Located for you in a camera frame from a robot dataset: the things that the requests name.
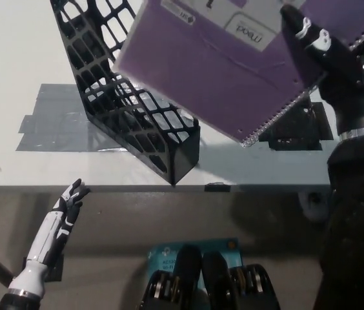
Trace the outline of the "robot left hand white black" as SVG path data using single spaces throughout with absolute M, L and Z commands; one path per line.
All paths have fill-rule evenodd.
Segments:
M 8 293 L 40 301 L 45 295 L 45 278 L 55 267 L 79 216 L 82 199 L 90 192 L 77 179 L 47 212 L 26 257 L 25 268 L 8 286 Z

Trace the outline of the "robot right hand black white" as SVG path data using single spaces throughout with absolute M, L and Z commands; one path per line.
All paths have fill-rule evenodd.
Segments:
M 280 14 L 304 53 L 326 74 L 319 94 L 334 110 L 339 138 L 364 136 L 364 41 L 350 49 L 291 4 L 284 4 Z

